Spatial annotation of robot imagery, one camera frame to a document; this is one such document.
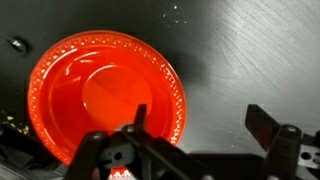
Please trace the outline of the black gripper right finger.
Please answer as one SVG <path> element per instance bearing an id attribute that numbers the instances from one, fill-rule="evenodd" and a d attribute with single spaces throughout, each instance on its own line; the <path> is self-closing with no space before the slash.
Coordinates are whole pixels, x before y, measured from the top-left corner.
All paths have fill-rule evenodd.
<path id="1" fill-rule="evenodd" d="M 299 167 L 320 180 L 320 131 L 309 135 L 280 124 L 257 104 L 247 106 L 245 126 L 266 152 L 259 180 L 300 180 Z"/>

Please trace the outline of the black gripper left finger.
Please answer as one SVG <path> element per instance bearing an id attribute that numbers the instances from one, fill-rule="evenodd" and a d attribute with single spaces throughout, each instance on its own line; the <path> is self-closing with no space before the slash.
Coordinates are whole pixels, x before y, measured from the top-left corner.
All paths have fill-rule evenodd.
<path id="1" fill-rule="evenodd" d="M 137 180 L 214 180 L 214 173 L 195 158 L 144 129 L 147 105 L 138 106 L 134 122 L 107 135 L 87 133 L 63 180 L 107 180 L 124 166 Z"/>

